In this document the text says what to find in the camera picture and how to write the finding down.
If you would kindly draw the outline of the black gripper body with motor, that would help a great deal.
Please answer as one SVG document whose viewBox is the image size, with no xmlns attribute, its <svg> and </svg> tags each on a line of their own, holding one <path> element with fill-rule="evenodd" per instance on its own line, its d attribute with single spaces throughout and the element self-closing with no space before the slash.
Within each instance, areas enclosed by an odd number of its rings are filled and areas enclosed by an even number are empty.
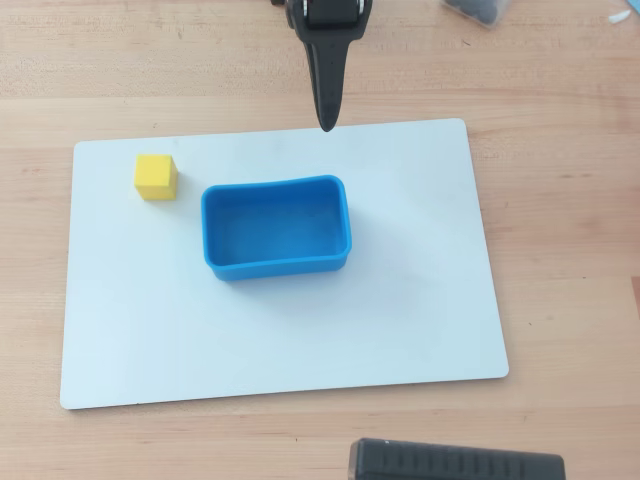
<svg viewBox="0 0 640 480">
<path fill-rule="evenodd" d="M 346 43 L 364 36 L 373 2 L 291 0 L 283 3 L 288 25 L 305 45 Z"/>
</svg>

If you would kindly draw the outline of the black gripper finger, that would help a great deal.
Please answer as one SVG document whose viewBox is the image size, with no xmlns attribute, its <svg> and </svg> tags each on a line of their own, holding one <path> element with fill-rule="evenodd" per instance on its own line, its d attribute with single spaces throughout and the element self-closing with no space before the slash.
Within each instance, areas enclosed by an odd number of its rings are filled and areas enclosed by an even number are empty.
<svg viewBox="0 0 640 480">
<path fill-rule="evenodd" d="M 306 52 L 307 61 L 308 61 L 308 65 L 309 65 L 311 88 L 312 88 L 312 92 L 313 92 L 313 99 L 314 99 L 314 107 L 315 107 L 315 111 L 316 111 L 316 116 L 317 116 L 320 128 L 322 130 L 325 130 L 325 128 L 324 128 L 324 120 L 322 118 L 321 107 L 320 107 L 320 102 L 319 102 L 318 75 L 317 75 L 316 54 L 315 54 L 315 51 L 314 51 L 314 47 L 313 46 L 306 46 L 305 47 L 305 52 Z"/>
<path fill-rule="evenodd" d="M 339 117 L 347 53 L 347 43 L 334 43 L 323 50 L 322 129 L 325 132 L 335 127 Z"/>
</svg>

